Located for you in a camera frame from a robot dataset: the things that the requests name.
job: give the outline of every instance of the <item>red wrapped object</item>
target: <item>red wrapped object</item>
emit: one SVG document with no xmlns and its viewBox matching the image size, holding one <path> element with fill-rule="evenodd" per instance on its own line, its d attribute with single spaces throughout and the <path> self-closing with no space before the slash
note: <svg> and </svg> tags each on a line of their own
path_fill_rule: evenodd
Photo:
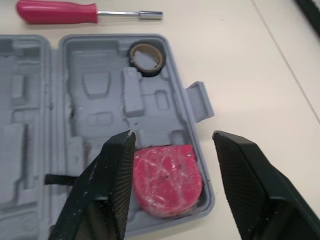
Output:
<svg viewBox="0 0 320 240">
<path fill-rule="evenodd" d="M 202 178 L 191 145 L 148 147 L 134 155 L 133 189 L 143 210 L 166 218 L 198 201 Z"/>
</svg>

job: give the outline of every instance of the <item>screwdriver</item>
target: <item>screwdriver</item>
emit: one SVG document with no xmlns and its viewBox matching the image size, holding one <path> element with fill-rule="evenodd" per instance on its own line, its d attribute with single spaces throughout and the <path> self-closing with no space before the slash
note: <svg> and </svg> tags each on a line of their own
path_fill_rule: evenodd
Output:
<svg viewBox="0 0 320 240">
<path fill-rule="evenodd" d="M 161 11 L 98 11 L 95 3 L 83 5 L 66 1 L 19 0 L 19 16 L 28 24 L 80 24 L 97 23 L 98 16 L 138 17 L 161 20 Z"/>
</svg>

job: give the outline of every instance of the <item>table surface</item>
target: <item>table surface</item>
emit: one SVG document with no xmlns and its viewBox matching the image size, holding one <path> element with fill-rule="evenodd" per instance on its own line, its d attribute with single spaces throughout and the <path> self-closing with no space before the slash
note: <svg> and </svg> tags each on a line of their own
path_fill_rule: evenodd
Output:
<svg viewBox="0 0 320 240">
<path fill-rule="evenodd" d="M 24 24 L 14 0 L 0 5 L 1 34 L 40 34 L 53 48 L 69 34 L 164 35 L 183 85 L 205 83 L 215 117 L 196 129 L 215 206 L 205 218 L 132 240 L 240 239 L 211 139 L 215 130 L 256 142 L 320 217 L 320 41 L 294 0 L 98 0 L 100 10 L 163 11 L 164 19 L 51 26 Z"/>
</svg>

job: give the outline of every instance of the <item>red object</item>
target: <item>red object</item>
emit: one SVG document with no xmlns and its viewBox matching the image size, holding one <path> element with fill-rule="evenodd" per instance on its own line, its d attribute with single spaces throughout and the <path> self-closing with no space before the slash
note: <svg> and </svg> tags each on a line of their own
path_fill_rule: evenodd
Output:
<svg viewBox="0 0 320 240">
<path fill-rule="evenodd" d="M 81 5 L 65 1 L 20 0 L 16 10 L 29 24 L 97 23 L 95 3 Z"/>
<path fill-rule="evenodd" d="M 198 201 L 202 178 L 191 145 L 149 147 L 134 155 L 133 189 L 156 217 L 186 213 Z"/>
</svg>

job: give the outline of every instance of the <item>open tool case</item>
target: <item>open tool case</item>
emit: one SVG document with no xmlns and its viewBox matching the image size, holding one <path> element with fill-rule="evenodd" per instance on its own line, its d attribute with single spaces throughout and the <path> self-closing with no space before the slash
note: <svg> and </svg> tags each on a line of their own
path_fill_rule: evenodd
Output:
<svg viewBox="0 0 320 240">
<path fill-rule="evenodd" d="M 165 53 L 159 75 L 129 67 L 138 41 Z M 79 176 L 128 129 L 137 149 L 192 144 L 203 188 L 190 212 L 172 218 L 148 215 L 132 191 L 126 237 L 204 217 L 215 197 L 195 123 L 213 115 L 202 82 L 183 88 L 162 36 L 70 35 L 51 49 L 40 36 L 0 35 L 0 239 L 47 239 L 70 187 L 45 186 L 44 175 Z"/>
</svg>

